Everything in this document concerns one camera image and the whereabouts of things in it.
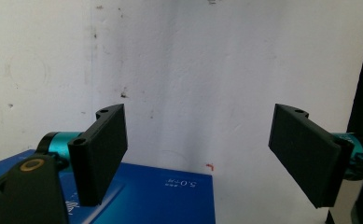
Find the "stained white surface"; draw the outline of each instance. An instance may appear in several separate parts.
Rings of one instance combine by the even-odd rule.
[[[0,159],[124,103],[124,160],[213,175],[217,223],[323,223],[272,112],[345,131],[362,60],[363,1],[0,1]]]

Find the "blue box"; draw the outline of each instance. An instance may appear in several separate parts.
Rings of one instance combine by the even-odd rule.
[[[34,153],[0,161],[0,175]],[[101,205],[79,206],[72,173],[59,174],[70,223],[214,224],[210,175],[122,163]]]

